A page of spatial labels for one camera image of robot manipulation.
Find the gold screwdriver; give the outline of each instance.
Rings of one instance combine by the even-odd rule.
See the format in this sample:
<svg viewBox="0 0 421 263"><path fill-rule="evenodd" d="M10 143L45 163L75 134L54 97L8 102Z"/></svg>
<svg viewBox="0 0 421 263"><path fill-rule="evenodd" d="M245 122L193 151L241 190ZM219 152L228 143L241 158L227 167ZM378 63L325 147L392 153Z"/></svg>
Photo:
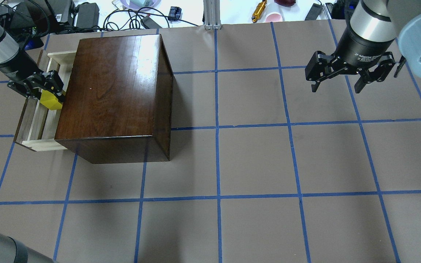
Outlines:
<svg viewBox="0 0 421 263"><path fill-rule="evenodd" d="M264 12L264 9L266 9L266 3L267 0L262 0L262 2L259 3L256 7L256 10L254 10L253 16L251 17L251 21L253 23L256 23L259 18L261 18L262 12Z"/></svg>

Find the yellow block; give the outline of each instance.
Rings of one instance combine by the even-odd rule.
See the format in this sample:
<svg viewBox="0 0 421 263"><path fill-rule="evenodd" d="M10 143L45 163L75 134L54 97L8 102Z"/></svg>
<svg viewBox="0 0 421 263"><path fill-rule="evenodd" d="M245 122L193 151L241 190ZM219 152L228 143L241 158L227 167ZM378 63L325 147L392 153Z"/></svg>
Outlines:
<svg viewBox="0 0 421 263"><path fill-rule="evenodd" d="M47 107L49 110L60 110L63 104L48 90L42 90L42 96L40 97L40 103Z"/></svg>

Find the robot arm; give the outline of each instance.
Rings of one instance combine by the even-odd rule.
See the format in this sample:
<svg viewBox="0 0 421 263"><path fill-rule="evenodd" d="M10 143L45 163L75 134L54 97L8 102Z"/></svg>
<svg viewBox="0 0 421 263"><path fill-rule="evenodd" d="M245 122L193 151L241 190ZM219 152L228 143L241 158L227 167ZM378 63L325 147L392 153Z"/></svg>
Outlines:
<svg viewBox="0 0 421 263"><path fill-rule="evenodd" d="M0 71L10 82L9 88L25 97L42 99L42 103L55 99L57 103L45 105L57 110L65 99L63 82L55 70L43 72L18 43L0 26Z"/></svg>
<svg viewBox="0 0 421 263"><path fill-rule="evenodd" d="M386 50L396 37L412 71L421 77L421 0L361 0L336 51L330 56L316 51L306 66L312 92L337 75L360 75L356 93L373 81L384 81L395 64Z"/></svg>

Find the metal bracket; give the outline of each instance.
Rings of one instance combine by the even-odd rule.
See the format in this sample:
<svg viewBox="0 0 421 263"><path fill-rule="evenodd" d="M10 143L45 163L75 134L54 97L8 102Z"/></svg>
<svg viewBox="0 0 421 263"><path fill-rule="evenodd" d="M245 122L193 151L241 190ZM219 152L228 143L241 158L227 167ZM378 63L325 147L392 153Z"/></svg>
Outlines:
<svg viewBox="0 0 421 263"><path fill-rule="evenodd" d="M204 1L204 28L206 30L221 29L220 23L220 0Z"/></svg>

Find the white surface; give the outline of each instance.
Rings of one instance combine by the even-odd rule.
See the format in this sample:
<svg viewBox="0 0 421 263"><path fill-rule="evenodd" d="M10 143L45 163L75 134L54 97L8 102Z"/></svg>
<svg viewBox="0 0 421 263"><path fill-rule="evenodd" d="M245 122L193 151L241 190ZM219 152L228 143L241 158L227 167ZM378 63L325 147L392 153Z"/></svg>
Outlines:
<svg viewBox="0 0 421 263"><path fill-rule="evenodd" d="M9 5L14 6L21 2L20 0L9 0ZM103 21L108 14L113 12L116 7L111 3L110 0L74 0L76 5L83 2L97 3L100 8L100 19L99 25L103 26ZM274 2L274 0L268 0L268 4ZM335 2L335 0L321 0L324 4L326 2ZM220 1L220 20L222 24L249 24L251 22L251 15L254 12L256 6L260 3L260 0L221 0ZM292 7L282 7L282 16L284 21L299 21L304 20L308 14L313 3L319 3L317 0L297 0L297 3ZM159 5L156 6L164 15L168 15L171 6L181 7L182 9L182 20L192 22L196 25L202 25L202 14L204 12L204 4L202 0L161 0ZM156 11L151 10L150 13L157 14ZM152 17L157 24L161 27L167 27L165 18L153 16ZM115 22L120 27L124 25L129 19L129 15L124 13L117 13L112 15L110 18L111 22ZM323 12L318 19L326 19ZM170 27L187 27L192 26L185 22L170 22Z"/></svg>

